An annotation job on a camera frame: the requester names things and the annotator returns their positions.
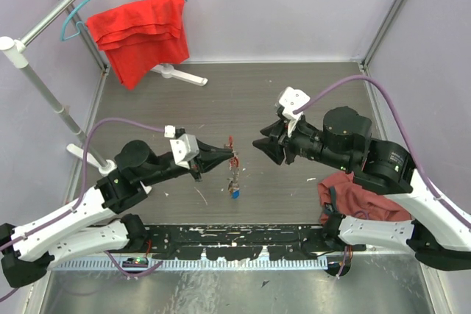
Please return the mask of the metal key organizer red handle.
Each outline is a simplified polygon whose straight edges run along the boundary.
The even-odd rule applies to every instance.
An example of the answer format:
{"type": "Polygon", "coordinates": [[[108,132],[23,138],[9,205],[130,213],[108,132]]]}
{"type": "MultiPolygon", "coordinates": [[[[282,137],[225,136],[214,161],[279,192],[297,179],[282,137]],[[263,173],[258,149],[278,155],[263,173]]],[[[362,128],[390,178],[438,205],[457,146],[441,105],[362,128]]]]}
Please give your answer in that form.
{"type": "Polygon", "coordinates": [[[234,149],[234,141],[233,136],[230,135],[228,138],[228,144],[225,145],[226,148],[231,148],[234,151],[234,157],[229,160],[229,170],[230,170],[230,177],[228,178],[228,192],[231,197],[231,193],[234,190],[240,190],[239,178],[240,178],[240,160],[238,155],[234,149]]]}

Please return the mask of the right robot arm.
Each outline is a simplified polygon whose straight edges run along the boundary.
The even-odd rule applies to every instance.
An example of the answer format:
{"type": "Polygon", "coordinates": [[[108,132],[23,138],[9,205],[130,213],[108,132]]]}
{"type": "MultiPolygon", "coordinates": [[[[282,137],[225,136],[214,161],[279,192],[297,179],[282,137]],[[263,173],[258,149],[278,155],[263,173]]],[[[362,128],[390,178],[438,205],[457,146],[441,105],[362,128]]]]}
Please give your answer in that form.
{"type": "Polygon", "coordinates": [[[381,246],[407,250],[422,264],[441,271],[470,269],[470,231],[432,196],[410,153],[397,143],[373,138],[371,128],[369,118],[350,107],[337,107],[325,114],[321,129],[301,117],[290,131],[288,121],[280,118],[263,128],[263,137],[252,144],[278,165],[304,157],[337,168],[351,176],[355,186],[385,196],[412,217],[407,221],[376,221],[370,215],[358,219],[340,210],[339,192],[330,190],[322,230],[330,250],[381,246]]]}

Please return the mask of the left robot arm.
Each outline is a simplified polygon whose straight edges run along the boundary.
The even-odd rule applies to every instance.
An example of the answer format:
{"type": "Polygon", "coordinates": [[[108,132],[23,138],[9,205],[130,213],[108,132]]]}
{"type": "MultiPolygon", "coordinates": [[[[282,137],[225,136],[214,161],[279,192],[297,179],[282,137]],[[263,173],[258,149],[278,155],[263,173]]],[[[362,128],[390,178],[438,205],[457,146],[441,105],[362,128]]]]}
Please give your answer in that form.
{"type": "Polygon", "coordinates": [[[139,252],[147,231],[128,209],[145,200],[151,186],[203,173],[230,160],[234,152],[183,135],[171,151],[156,155],[142,140],[127,143],[115,157],[116,168],[81,198],[23,226],[1,225],[1,269],[11,288],[38,281],[75,257],[101,251],[139,252]]]}

